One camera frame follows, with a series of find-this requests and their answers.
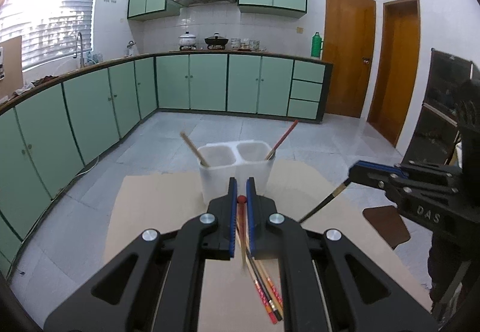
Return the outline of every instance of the cooking pot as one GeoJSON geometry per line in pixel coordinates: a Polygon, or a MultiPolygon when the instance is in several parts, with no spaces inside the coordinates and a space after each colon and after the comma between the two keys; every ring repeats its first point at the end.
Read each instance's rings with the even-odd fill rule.
{"type": "Polygon", "coordinates": [[[190,32],[185,32],[178,38],[178,45],[180,46],[194,46],[196,42],[197,37],[190,32]]]}

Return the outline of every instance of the tiled floor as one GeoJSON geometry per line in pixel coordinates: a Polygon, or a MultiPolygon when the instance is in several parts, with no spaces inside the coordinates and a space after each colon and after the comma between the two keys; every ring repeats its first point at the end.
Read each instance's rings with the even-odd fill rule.
{"type": "MultiPolygon", "coordinates": [[[[285,121],[182,113],[157,113],[81,177],[46,218],[26,248],[12,290],[42,326],[47,315],[101,267],[110,214],[126,175],[197,169],[179,137],[185,131],[197,146],[216,141],[264,140],[270,145],[287,129],[285,121]]],[[[350,165],[363,159],[392,165],[401,155],[365,121],[326,115],[323,124],[299,124],[277,157],[316,168],[336,187],[350,165]]],[[[383,192],[350,185],[346,197],[363,210],[389,203],[383,192]]],[[[412,274],[430,285],[427,257],[431,232],[405,220],[412,239],[395,252],[412,274]]]]}

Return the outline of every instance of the drawer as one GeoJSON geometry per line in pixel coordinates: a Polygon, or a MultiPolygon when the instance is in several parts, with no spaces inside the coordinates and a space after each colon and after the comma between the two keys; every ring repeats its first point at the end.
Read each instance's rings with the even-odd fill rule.
{"type": "Polygon", "coordinates": [[[323,64],[309,63],[307,61],[295,61],[293,70],[294,79],[322,83],[325,66],[323,64]]]}
{"type": "Polygon", "coordinates": [[[304,81],[292,81],[292,91],[290,98],[304,99],[307,101],[320,101],[322,85],[319,83],[310,83],[304,81]]]}
{"type": "Polygon", "coordinates": [[[318,102],[291,99],[289,103],[289,113],[287,115],[299,119],[315,120],[317,117],[317,110],[318,102]]]}

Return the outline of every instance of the white plastic container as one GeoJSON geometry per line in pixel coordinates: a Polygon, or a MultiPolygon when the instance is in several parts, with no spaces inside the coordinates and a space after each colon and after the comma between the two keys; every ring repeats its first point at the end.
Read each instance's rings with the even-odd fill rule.
{"type": "Polygon", "coordinates": [[[203,202],[226,195],[230,177],[237,180],[238,195],[246,195],[249,177],[255,179],[257,194],[263,194],[275,157],[265,160],[271,147],[264,141],[244,140],[207,144],[198,150],[210,167],[198,163],[202,179],[203,202]]]}

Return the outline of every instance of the faucet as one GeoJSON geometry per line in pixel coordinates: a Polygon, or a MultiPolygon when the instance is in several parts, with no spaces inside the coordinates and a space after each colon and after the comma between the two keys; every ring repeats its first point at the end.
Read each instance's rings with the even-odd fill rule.
{"type": "Polygon", "coordinates": [[[78,37],[80,37],[80,68],[83,68],[83,67],[85,67],[85,60],[83,59],[83,36],[82,36],[82,32],[77,33],[77,37],[75,39],[75,55],[74,55],[73,58],[77,58],[78,37]]]}

